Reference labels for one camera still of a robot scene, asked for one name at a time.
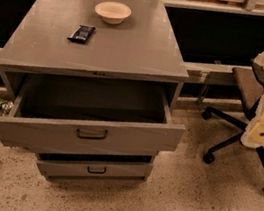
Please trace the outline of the grey metal drawer cabinet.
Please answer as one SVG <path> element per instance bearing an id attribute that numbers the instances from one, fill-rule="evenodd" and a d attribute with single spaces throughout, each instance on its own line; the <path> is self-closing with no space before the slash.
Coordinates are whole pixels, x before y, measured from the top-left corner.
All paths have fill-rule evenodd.
<path id="1" fill-rule="evenodd" d="M 107 1 L 36 0 L 0 53 L 14 102 L 0 140 L 46 178 L 145 180 L 182 136 L 171 112 L 188 75 L 164 4 L 121 0 L 131 16 L 110 25 L 94 9 Z"/>

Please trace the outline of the grey top drawer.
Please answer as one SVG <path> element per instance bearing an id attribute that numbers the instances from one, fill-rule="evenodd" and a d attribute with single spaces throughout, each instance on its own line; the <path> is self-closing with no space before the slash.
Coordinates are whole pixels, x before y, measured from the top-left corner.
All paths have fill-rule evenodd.
<path id="1" fill-rule="evenodd" d="M 0 139 L 41 154 L 173 151 L 185 128 L 172 122 L 165 94 L 129 80 L 29 75 L 10 115 L 0 117 Z"/>

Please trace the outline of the dark blue snack bar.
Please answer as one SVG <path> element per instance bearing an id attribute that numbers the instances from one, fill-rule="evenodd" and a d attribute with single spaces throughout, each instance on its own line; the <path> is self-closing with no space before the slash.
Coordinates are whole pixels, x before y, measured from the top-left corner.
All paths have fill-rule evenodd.
<path id="1" fill-rule="evenodd" d="M 71 34 L 71 36 L 68 36 L 68 40 L 72 41 L 74 43 L 80 43 L 80 44 L 84 44 L 86 43 L 89 38 L 94 34 L 96 28 L 91 26 L 91 27 L 87 27 L 87 26 L 82 26 L 80 25 L 73 34 Z"/>

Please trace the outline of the grey drawer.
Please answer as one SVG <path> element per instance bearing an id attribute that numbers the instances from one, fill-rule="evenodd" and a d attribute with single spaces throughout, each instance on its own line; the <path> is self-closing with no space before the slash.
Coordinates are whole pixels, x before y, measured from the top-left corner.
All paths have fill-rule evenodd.
<path id="1" fill-rule="evenodd" d="M 46 178 L 126 178 L 145 180 L 152 172 L 148 162 L 64 162 L 39 161 L 38 170 Z"/>
<path id="2" fill-rule="evenodd" d="M 0 117 L 0 139 L 41 154 L 173 151 L 185 128 L 172 122 L 165 94 L 129 80 L 29 75 L 10 115 Z"/>

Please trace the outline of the black office chair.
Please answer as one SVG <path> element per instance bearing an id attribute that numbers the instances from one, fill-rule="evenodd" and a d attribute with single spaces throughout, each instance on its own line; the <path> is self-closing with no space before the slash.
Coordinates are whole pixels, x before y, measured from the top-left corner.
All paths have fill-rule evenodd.
<path id="1" fill-rule="evenodd" d="M 260 97 L 264 92 L 264 70 L 261 66 L 257 66 L 257 64 L 254 63 L 252 68 L 247 69 L 245 67 L 235 67 L 232 72 L 236 85 L 240 91 L 239 96 L 242 103 L 242 109 L 244 111 L 243 113 L 247 119 L 252 119 L 256 116 L 256 109 L 258 108 Z M 215 160 L 214 153 L 216 151 L 241 140 L 241 136 L 246 130 L 246 123 L 211 106 L 206 107 L 201 115 L 206 120 L 208 120 L 212 115 L 216 115 L 217 117 L 220 117 L 228 123 L 241 129 L 241 133 L 209 148 L 206 154 L 203 155 L 203 160 L 205 163 L 210 164 Z M 262 167 L 264 168 L 264 147 L 257 146 L 255 151 L 257 152 L 260 162 L 263 165 Z"/>

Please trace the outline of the white paper bowl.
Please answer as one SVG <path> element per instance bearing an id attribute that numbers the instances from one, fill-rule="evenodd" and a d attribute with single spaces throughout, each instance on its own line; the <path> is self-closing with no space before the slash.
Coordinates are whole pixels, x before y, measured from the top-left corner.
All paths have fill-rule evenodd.
<path id="1" fill-rule="evenodd" d="M 98 3 L 95 7 L 96 14 L 102 18 L 105 23 L 110 25 L 118 25 L 125 21 L 126 18 L 131 16 L 131 9 L 124 3 L 118 2 L 102 2 Z"/>

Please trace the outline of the grey bottom drawer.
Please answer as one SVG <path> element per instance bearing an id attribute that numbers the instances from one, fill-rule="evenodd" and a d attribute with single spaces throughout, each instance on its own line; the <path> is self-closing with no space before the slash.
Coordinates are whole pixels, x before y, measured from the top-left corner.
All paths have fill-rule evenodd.
<path id="1" fill-rule="evenodd" d="M 126 178 L 145 180 L 152 172 L 148 162 L 64 162 L 39 161 L 38 170 L 46 178 Z"/>

